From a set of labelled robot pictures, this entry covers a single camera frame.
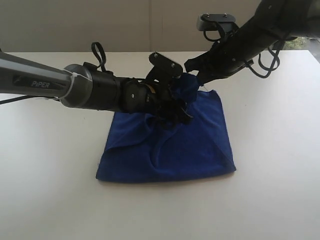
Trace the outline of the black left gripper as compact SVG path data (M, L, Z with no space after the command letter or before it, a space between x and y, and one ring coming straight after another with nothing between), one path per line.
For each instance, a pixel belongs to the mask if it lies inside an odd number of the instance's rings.
M176 120L181 124L190 124L193 117L186 112L187 104L173 96L170 85L166 81L145 79L142 83L150 90L149 98L157 117Z

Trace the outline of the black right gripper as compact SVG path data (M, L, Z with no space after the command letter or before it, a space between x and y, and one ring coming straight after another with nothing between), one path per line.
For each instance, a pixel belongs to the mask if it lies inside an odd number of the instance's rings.
M187 73L199 71L197 80L201 87L205 84L226 79L244 68L245 62L253 59L250 46L242 40L229 38L208 52L184 63Z

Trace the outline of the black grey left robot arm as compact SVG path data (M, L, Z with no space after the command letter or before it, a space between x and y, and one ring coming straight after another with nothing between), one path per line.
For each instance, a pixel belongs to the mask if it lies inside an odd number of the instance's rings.
M0 54L0 91L29 97L51 98L77 109L120 113L146 113L174 124L189 124L186 103L175 97L172 86L183 68L164 55L149 55L152 69L145 78L117 77L88 62L57 69L14 55Z

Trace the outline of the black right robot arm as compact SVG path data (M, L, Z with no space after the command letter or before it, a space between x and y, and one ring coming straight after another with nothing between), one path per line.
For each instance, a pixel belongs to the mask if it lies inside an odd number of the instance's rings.
M320 2L318 0L262 0L254 15L241 27L228 13L199 15L199 31L217 31L209 51L189 59L187 72L197 71L201 85L226 79L244 68L270 46L279 47L296 38L319 38Z

